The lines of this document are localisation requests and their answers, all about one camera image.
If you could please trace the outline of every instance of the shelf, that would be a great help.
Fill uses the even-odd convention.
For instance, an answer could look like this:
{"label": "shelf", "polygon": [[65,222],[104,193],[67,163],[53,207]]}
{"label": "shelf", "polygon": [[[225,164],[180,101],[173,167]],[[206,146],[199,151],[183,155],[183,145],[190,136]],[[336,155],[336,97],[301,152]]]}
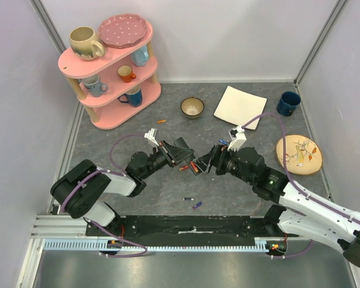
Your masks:
{"label": "shelf", "polygon": [[73,79],[82,79],[99,73],[101,70],[111,66],[113,63],[118,62],[137,49],[143,47],[152,39],[152,26],[148,22],[146,25],[147,32],[143,40],[137,45],[124,49],[104,46],[106,54],[103,57],[97,57],[94,60],[82,60],[74,54],[72,48],[68,48],[59,58],[59,69],[65,76]]}
{"label": "shelf", "polygon": [[126,120],[130,119],[133,115],[152,104],[159,98],[161,93],[160,83],[156,82],[153,84],[150,79],[141,83],[141,89],[143,103],[139,107],[120,103],[119,100],[116,99],[106,106],[95,108],[95,112],[100,117],[100,120],[96,123],[92,123],[97,128],[104,130],[116,128]]}
{"label": "shelf", "polygon": [[[133,68],[133,73],[136,74],[136,79],[132,80],[130,83],[125,83],[118,76],[118,68],[123,65],[131,66]],[[150,57],[147,64],[141,67],[135,66],[128,56],[118,61],[117,65],[113,65],[99,72],[98,75],[100,76],[101,82],[108,85],[107,92],[105,92],[100,97],[93,97],[84,87],[84,84],[81,83],[80,87],[83,89],[86,98],[84,100],[79,99],[79,101],[84,106],[88,107],[101,107],[107,105],[108,103],[118,98],[120,95],[135,87],[137,84],[140,84],[147,78],[151,77],[156,72],[156,69],[157,60],[154,56]]]}

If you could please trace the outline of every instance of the bowl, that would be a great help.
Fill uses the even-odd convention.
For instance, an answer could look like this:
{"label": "bowl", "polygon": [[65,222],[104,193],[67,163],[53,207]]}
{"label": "bowl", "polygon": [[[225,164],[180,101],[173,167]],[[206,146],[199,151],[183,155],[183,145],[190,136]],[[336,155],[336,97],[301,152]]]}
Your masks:
{"label": "bowl", "polygon": [[188,97],[181,102],[180,108],[185,117],[196,119],[204,111],[204,103],[198,98]]}

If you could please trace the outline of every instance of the gray mat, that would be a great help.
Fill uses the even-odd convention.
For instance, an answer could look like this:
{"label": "gray mat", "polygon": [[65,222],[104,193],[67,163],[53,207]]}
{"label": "gray mat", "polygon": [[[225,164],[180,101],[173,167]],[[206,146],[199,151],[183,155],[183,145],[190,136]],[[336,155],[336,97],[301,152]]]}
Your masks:
{"label": "gray mat", "polygon": [[[83,159],[90,159],[96,165],[113,169],[109,160],[109,149],[122,136],[131,133],[145,133],[150,128],[158,128],[157,140],[169,143],[183,137],[195,156],[209,152],[219,139],[228,140],[228,131],[233,127],[213,116],[218,102],[227,85],[247,93],[268,98],[265,111],[276,112],[280,95],[294,91],[292,83],[197,83],[163,84],[160,98],[113,130],[95,128],[85,113],[80,125],[71,167]],[[187,119],[180,111],[180,103],[187,97],[199,97],[204,101],[205,110],[198,119]],[[166,123],[157,124],[158,120]],[[287,134],[308,135],[301,108],[291,117],[282,117]],[[246,146],[253,146],[263,155],[268,166],[282,171],[275,156],[275,145],[281,137],[277,121],[271,117],[260,120],[255,131],[246,131]],[[115,161],[125,167],[136,151],[151,152],[145,139],[134,137],[125,139],[113,153]],[[326,196],[320,173],[310,176],[295,176],[300,184],[311,191]],[[146,180],[147,187],[135,198],[119,195],[102,195],[101,199],[110,204],[119,214],[125,215],[264,215],[271,202],[258,198],[246,183],[231,175],[216,176],[214,173],[193,176],[189,170],[165,167]],[[193,197],[195,201],[183,201],[183,197]],[[203,205],[192,210],[192,206],[202,201]]]}

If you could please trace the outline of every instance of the blue mug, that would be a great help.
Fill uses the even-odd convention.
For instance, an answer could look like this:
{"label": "blue mug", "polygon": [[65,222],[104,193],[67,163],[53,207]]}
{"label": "blue mug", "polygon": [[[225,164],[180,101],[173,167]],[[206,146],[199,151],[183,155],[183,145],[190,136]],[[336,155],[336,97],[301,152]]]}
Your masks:
{"label": "blue mug", "polygon": [[[125,96],[127,100],[121,100],[120,98]],[[140,106],[143,103],[143,94],[140,85],[137,85],[133,89],[121,95],[119,98],[121,103],[127,103],[133,107]]]}
{"label": "blue mug", "polygon": [[283,116],[290,116],[301,102],[298,94],[287,91],[284,92],[277,104],[277,112]]}
{"label": "blue mug", "polygon": [[133,52],[131,54],[131,59],[136,66],[144,66],[149,60],[149,55],[146,45]]}
{"label": "blue mug", "polygon": [[100,97],[104,92],[107,92],[108,90],[108,86],[101,82],[98,75],[84,78],[82,79],[82,83],[93,97]]}

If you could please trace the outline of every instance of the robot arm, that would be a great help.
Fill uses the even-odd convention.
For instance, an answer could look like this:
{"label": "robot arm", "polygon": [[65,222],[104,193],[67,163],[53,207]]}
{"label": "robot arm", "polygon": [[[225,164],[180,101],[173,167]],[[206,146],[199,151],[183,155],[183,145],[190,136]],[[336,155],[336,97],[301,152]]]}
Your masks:
{"label": "robot arm", "polygon": [[[264,217],[265,227],[271,235],[285,232],[324,243],[360,267],[360,224],[352,221],[360,223],[360,212],[336,205],[295,183],[314,197],[301,194],[285,174],[266,166],[264,158],[254,148],[240,149],[245,142],[241,127],[230,131],[232,141],[229,146],[215,145],[208,154],[196,159],[183,138],[175,140],[172,146],[165,141],[156,142],[155,134],[156,131],[151,130],[146,135],[154,147],[152,154],[136,152],[132,155],[125,169],[129,177],[99,173],[81,184],[90,173],[99,169],[91,161],[84,160],[53,185],[52,196],[62,204],[74,188],[81,185],[65,210],[73,218],[86,217],[107,226],[118,215],[98,201],[103,192],[134,197],[146,187],[144,179],[166,165],[175,167],[185,161],[194,175],[209,173],[213,166],[217,175],[229,173],[251,185],[259,197],[276,204]],[[326,207],[314,199],[319,199]],[[339,216],[332,209],[344,211],[351,219]]]}
{"label": "robot arm", "polygon": [[[264,158],[254,148],[236,151],[216,145],[208,154],[196,159],[195,164],[206,173],[212,166],[217,175],[229,173],[251,185],[259,197],[278,204],[273,205],[264,217],[270,234],[277,235],[282,231],[321,242],[360,267],[360,224],[355,222],[360,221],[360,212],[334,204],[295,182],[308,194],[308,197],[304,196],[285,174],[267,167]],[[351,220],[339,216],[334,210],[345,212]]]}

